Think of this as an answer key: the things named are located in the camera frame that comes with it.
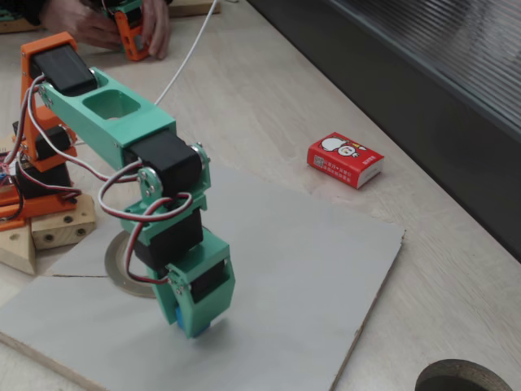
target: cartoon snowman print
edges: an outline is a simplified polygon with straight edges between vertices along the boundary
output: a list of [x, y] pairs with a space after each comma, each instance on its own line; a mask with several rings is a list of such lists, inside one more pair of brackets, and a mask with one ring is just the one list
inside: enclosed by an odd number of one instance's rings
[[357, 148], [363, 151], [366, 150], [360, 144], [351, 143], [349, 140], [341, 138], [332, 137], [322, 140], [322, 149], [328, 152], [337, 151], [342, 156], [359, 157], [360, 154], [357, 152]]

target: wooden base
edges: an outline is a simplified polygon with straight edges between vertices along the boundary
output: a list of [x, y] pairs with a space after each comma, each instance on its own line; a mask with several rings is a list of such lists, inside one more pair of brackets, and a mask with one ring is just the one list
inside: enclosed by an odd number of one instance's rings
[[[0, 341], [89, 390], [166, 390], [173, 380], [190, 391], [333, 389], [404, 230], [218, 164], [212, 177], [204, 222], [230, 241], [240, 283], [200, 338], [169, 326], [154, 300], [85, 277], [105, 271], [101, 260], [121, 230], [111, 219], [52, 267], [54, 275], [84, 277], [39, 277], [0, 309]], [[244, 202], [252, 197], [265, 207]], [[243, 222], [251, 221], [259, 222], [256, 232], [245, 235]], [[283, 359], [273, 365], [267, 357]], [[153, 371], [135, 370], [143, 358]], [[306, 372], [310, 385], [298, 377]]]
[[74, 210], [34, 217], [21, 228], [0, 232], [0, 262], [35, 275], [35, 249], [78, 243], [95, 227], [94, 202], [89, 195], [80, 195]]
[[0, 261], [28, 275], [36, 274], [34, 243], [29, 224], [0, 232]]
[[36, 249], [55, 248], [75, 244], [96, 227], [94, 202], [87, 194], [78, 198], [74, 210], [48, 214], [32, 219], [32, 233]]
[[[169, 14], [171, 18], [207, 15], [212, 3], [212, 0], [173, 0], [169, 7]], [[220, 12], [221, 4], [218, 3], [213, 13], [218, 14]]]
[[33, 26], [25, 19], [12, 20], [0, 23], [0, 34], [21, 33], [41, 29], [41, 26]]

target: light wooden table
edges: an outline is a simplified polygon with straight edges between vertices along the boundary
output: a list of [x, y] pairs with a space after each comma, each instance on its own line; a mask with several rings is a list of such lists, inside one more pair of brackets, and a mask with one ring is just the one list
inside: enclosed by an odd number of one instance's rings
[[[163, 62], [130, 64], [90, 48], [81, 53], [154, 100], [201, 23], [173, 22]], [[41, 35], [2, 37], [0, 135], [11, 132], [18, 115], [20, 44]], [[244, 0], [224, 3], [162, 107], [176, 117], [180, 136], [203, 143], [214, 161], [407, 229], [338, 389], [412, 391], [420, 371], [444, 358], [485, 365], [521, 389], [521, 265]], [[308, 146], [333, 131], [384, 154], [383, 174], [356, 191], [309, 168]], [[78, 149], [109, 171], [87, 146]], [[72, 176], [90, 194], [99, 188], [79, 169]], [[42, 256], [45, 272], [58, 254]], [[0, 305], [30, 281], [0, 265]], [[0, 345], [0, 390], [33, 389], [79, 388]]]

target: red wire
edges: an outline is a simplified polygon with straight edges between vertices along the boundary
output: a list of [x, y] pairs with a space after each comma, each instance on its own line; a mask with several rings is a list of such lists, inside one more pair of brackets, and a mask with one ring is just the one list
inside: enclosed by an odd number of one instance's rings
[[[188, 198], [188, 196], [181, 195], [179, 198]], [[172, 199], [170, 198], [161, 198], [157, 200], [155, 203], [153, 203], [148, 209], [145, 211], [145, 216], [150, 216], [153, 214], [160, 206], [167, 204], [169, 202], [172, 202]], [[134, 273], [130, 272], [130, 260], [132, 259], [132, 253], [134, 252], [134, 246], [136, 245], [136, 241], [138, 240], [139, 234], [141, 234], [141, 231], [144, 227], [144, 222], [139, 222], [136, 227], [132, 230], [132, 234], [129, 238], [129, 243], [127, 244], [127, 249], [125, 251], [125, 269], [128, 274], [128, 276], [138, 282], [141, 283], [154, 283], [156, 285], [163, 285], [165, 283], [169, 282], [169, 278], [165, 277], [164, 279], [150, 279], [148, 277], [143, 277], [140, 275], [135, 275]]]
[[7, 179], [9, 179], [9, 176], [6, 174], [6, 177], [0, 182], [0, 187], [6, 184]]
[[22, 103], [22, 107], [20, 109], [21, 115], [20, 115], [20, 121], [18, 123], [18, 130], [16, 131], [16, 140], [15, 140], [15, 146], [13, 147], [13, 151], [14, 151], [13, 155], [9, 161], [3, 162], [7, 166], [15, 159], [16, 153], [20, 149], [20, 144], [22, 143], [22, 140], [24, 138], [25, 112], [27, 111], [27, 99], [28, 99], [29, 88], [25, 91], [24, 102]]
[[[106, 206], [103, 203], [103, 196], [105, 196], [105, 193], [108, 191], [108, 189], [111, 188], [111, 186], [118, 180], [118, 178], [120, 178], [123, 175], [127, 174], [132, 169], [137, 169], [139, 167], [142, 167], [142, 162], [140, 160], [135, 161], [134, 163], [131, 163], [130, 165], [127, 165], [122, 170], [120, 170], [117, 173], [115, 173], [112, 177], [110, 177], [108, 179], [108, 181], [106, 181], [103, 184], [103, 186], [99, 190], [98, 200], [99, 200], [99, 206], [101, 207], [101, 209], [105, 213], [110, 214], [111, 216], [114, 216], [114, 217], [118, 217], [118, 218], [123, 219], [123, 220], [130, 220], [130, 221], [133, 221], [133, 222], [162, 222], [164, 220], [169, 220], [170, 218], [176, 217], [179, 214], [185, 212], [193, 204], [193, 199], [191, 199], [191, 197], [189, 197], [189, 196], [185, 197], [183, 195], [182, 198], [187, 198], [187, 199], [189, 199], [189, 201], [185, 202], [185, 204], [182, 207], [179, 207], [179, 208], [177, 208], [175, 210], [171, 210], [170, 212], [167, 212], [167, 213], [162, 213], [161, 215], [158, 215], [156, 217], [148, 216], [148, 215], [145, 215], [145, 214], [143, 214], [140, 217], [140, 216], [134, 215], [132, 213], [125, 213], [125, 212], [116, 211], [116, 210]], [[174, 199], [172, 199], [172, 198], [165, 198], [165, 200], [169, 200], [169, 202], [174, 201]]]

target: red box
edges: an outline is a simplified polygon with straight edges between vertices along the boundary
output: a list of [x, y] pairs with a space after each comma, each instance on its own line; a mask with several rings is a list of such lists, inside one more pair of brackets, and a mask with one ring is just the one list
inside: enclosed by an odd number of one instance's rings
[[308, 164], [359, 189], [382, 171], [383, 156], [333, 133], [309, 147]]

